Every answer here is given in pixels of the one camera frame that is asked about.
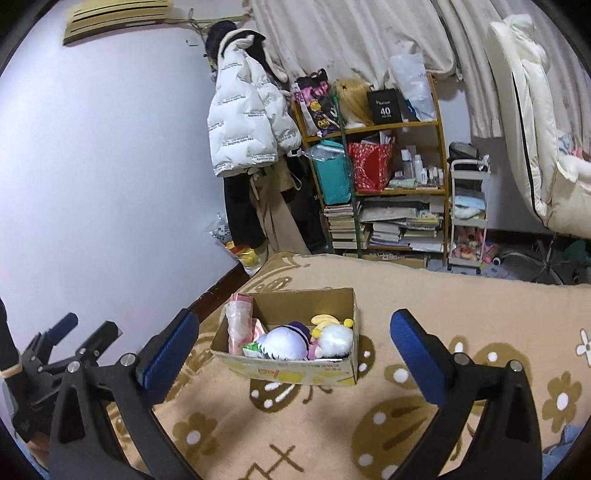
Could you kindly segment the green tissue pack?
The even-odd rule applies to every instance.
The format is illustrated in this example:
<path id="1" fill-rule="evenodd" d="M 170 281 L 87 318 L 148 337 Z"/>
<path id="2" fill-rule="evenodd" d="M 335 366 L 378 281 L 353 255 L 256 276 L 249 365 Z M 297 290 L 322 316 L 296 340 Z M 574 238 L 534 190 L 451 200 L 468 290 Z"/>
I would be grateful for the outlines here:
<path id="1" fill-rule="evenodd" d="M 247 358 L 263 359 L 266 354 L 263 352 L 262 345 L 257 341 L 250 342 L 242 347 L 242 354 Z"/>

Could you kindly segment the purple plush doll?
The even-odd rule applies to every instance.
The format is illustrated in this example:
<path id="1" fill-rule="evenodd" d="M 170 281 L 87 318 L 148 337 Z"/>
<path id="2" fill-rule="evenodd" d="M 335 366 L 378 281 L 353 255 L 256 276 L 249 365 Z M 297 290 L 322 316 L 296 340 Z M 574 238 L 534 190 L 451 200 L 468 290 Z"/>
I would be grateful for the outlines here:
<path id="1" fill-rule="evenodd" d="M 304 361 L 308 359 L 311 331 L 300 322 L 277 326 L 257 340 L 263 347 L 266 358 L 281 361 Z"/>

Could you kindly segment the white fluffy plush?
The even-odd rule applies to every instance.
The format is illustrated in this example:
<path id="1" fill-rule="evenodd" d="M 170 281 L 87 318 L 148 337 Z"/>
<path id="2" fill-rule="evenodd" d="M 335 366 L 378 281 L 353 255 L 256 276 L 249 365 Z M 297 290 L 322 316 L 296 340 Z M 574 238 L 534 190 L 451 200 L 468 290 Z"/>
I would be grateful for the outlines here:
<path id="1" fill-rule="evenodd" d="M 315 358 L 345 358 L 353 347 L 353 329 L 342 324 L 329 324 L 315 336 Z"/>

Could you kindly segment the pink wrapped plush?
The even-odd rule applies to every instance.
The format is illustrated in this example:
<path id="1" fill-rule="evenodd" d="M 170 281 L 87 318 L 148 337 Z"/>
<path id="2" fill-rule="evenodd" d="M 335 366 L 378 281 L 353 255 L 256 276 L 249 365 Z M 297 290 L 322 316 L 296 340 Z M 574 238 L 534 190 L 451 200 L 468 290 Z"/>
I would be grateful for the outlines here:
<path id="1" fill-rule="evenodd" d="M 253 317 L 253 299 L 249 295 L 231 295 L 224 314 L 228 324 L 228 354 L 232 356 L 243 356 L 243 346 L 266 334 L 263 323 Z"/>

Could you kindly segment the plastic bag with toys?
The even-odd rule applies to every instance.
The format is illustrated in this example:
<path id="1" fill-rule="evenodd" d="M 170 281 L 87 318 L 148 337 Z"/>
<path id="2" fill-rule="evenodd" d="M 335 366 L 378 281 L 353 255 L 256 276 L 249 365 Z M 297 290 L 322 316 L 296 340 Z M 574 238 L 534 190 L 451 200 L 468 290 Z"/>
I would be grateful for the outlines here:
<path id="1" fill-rule="evenodd" d="M 216 213 L 216 217 L 208 225 L 207 231 L 235 260 L 242 264 L 242 268 L 249 277 L 256 275 L 269 258 L 266 249 L 257 251 L 247 245 L 236 244 L 231 236 L 228 220 L 221 212 Z"/>

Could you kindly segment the yellow plush doll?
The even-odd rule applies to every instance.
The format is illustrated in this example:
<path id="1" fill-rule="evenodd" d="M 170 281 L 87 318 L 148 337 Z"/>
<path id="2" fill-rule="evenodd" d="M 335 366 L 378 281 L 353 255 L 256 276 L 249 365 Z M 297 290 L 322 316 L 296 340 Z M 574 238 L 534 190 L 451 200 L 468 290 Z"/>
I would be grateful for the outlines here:
<path id="1" fill-rule="evenodd" d="M 355 326 L 355 321 L 352 318 L 346 318 L 344 321 L 339 321 L 335 316 L 330 314 L 318 314 L 311 318 L 311 325 L 314 326 L 311 330 L 311 337 L 318 339 L 321 337 L 322 330 L 329 325 L 341 325 L 352 329 Z"/>

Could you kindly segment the beige coat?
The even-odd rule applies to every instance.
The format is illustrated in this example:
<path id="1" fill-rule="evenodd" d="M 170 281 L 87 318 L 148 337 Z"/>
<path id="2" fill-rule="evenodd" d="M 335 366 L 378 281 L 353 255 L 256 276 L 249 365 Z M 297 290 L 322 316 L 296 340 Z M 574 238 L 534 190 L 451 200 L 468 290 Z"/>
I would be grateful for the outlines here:
<path id="1" fill-rule="evenodd" d="M 294 215 L 283 199 L 281 188 L 294 188 L 287 164 L 280 161 L 259 169 L 250 177 L 250 200 L 256 209 L 266 240 L 263 246 L 269 256 L 280 252 L 308 255 L 307 244 L 297 227 Z"/>

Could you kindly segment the stack of books right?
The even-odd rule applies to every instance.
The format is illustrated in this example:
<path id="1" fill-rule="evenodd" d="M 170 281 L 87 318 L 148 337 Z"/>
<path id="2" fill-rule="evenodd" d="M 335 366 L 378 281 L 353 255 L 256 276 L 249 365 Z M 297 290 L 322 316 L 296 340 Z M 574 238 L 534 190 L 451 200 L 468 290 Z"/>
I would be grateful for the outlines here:
<path id="1" fill-rule="evenodd" d="M 360 246 L 443 254 L 445 207 L 438 195 L 365 197 L 358 213 Z"/>

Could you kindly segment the stack of books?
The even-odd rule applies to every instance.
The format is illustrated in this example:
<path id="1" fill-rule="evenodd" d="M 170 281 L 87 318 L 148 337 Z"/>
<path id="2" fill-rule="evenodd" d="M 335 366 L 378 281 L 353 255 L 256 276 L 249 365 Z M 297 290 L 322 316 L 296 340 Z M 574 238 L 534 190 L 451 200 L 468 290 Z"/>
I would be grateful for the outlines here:
<path id="1" fill-rule="evenodd" d="M 358 208 L 353 202 L 325 206 L 322 211 L 328 228 L 329 242 L 334 250 L 360 250 L 362 233 Z"/>
<path id="2" fill-rule="evenodd" d="M 445 207 L 438 195 L 365 197 L 358 213 L 360 246 L 443 254 Z"/>

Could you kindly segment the stack of books left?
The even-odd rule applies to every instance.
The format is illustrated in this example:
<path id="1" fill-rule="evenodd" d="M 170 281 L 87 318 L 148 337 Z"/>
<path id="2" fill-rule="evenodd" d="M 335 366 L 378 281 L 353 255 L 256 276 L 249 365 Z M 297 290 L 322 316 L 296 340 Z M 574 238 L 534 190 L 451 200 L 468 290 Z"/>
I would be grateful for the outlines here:
<path id="1" fill-rule="evenodd" d="M 358 208 L 353 202 L 325 206 L 322 211 L 328 228 L 329 242 L 334 250 L 360 250 L 362 233 Z"/>

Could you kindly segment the white padded chair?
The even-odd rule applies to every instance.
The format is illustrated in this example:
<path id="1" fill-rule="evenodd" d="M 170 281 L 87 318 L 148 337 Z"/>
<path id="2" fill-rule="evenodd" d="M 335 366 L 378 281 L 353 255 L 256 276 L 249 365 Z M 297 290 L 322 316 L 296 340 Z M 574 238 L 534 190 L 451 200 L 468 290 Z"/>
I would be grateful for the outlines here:
<path id="1" fill-rule="evenodd" d="M 489 24 L 486 53 L 507 155 L 530 212 L 554 233 L 590 238 L 590 162 L 559 148 L 544 48 L 529 15 Z"/>

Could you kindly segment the teal bag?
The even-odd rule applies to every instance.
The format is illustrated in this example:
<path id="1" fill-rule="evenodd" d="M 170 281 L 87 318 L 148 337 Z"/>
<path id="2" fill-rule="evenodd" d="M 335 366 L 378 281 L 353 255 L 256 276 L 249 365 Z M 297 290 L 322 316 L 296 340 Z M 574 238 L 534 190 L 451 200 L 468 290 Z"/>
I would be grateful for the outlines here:
<path id="1" fill-rule="evenodd" d="M 315 167 L 325 205 L 339 205 L 351 200 L 349 162 L 341 143 L 322 140 L 308 150 Z"/>

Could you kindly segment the pink black printed bag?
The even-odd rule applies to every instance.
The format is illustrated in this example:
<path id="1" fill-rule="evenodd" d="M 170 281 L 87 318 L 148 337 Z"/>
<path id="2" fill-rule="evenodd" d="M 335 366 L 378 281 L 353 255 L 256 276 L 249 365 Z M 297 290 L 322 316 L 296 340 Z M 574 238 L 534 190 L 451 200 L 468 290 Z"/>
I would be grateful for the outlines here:
<path id="1" fill-rule="evenodd" d="M 297 78 L 291 87 L 294 99 L 300 105 L 308 135 L 324 137 L 339 131 L 338 112 L 332 101 L 332 86 L 325 69 Z"/>

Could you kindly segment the black box 40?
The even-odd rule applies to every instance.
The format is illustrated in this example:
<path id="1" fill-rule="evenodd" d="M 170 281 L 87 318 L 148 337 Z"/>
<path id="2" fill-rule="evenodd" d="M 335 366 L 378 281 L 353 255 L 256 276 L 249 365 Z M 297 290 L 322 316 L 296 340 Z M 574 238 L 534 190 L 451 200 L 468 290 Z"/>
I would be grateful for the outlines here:
<path id="1" fill-rule="evenodd" d="M 376 125 L 394 124 L 402 121 L 396 89 L 373 90 L 367 93 L 370 114 Z"/>

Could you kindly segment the cream curtain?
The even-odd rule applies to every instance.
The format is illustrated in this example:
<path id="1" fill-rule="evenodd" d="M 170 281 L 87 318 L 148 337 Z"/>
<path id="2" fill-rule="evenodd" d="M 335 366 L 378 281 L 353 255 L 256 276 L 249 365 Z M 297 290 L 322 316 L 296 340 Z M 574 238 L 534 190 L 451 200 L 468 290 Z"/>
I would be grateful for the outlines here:
<path id="1" fill-rule="evenodd" d="M 590 76 L 562 32 L 532 1 L 246 1 L 270 54 L 291 80 L 324 69 L 332 80 L 394 83 L 388 61 L 421 52 L 427 71 L 465 85 L 471 133 L 502 135 L 485 52 L 490 23 L 525 14 L 545 52 L 557 128 L 590 141 Z"/>

